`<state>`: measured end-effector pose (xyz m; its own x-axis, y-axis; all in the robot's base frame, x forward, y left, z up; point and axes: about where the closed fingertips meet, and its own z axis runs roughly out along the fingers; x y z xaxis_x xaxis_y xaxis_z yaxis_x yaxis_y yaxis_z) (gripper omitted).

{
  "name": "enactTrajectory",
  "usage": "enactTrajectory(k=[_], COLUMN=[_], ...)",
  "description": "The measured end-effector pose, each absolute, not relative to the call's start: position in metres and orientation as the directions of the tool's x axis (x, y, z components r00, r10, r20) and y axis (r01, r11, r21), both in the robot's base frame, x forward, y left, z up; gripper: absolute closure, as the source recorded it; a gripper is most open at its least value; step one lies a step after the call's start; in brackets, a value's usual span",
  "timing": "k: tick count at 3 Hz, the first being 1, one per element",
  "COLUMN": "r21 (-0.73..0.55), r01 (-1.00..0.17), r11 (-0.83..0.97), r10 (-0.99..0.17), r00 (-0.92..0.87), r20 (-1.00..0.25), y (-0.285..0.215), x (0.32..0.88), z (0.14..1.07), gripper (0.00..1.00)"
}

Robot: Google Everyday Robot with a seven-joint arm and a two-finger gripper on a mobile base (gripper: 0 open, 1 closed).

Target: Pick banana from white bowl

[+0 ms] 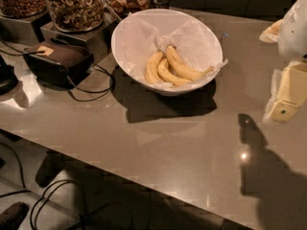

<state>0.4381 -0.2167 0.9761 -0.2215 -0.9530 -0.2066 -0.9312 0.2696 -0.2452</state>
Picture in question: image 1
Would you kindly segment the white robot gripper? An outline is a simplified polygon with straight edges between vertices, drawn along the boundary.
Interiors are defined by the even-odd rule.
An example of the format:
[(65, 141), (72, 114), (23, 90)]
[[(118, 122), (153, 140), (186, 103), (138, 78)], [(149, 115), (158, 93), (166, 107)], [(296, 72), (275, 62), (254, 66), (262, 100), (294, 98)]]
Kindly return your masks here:
[[(307, 56), (307, 0), (296, 0), (280, 19), (263, 31), (259, 39), (274, 43), (287, 59)], [(291, 61), (283, 71), (272, 74), (271, 98), (265, 108), (263, 120), (267, 123), (287, 123), (307, 101), (307, 63)]]

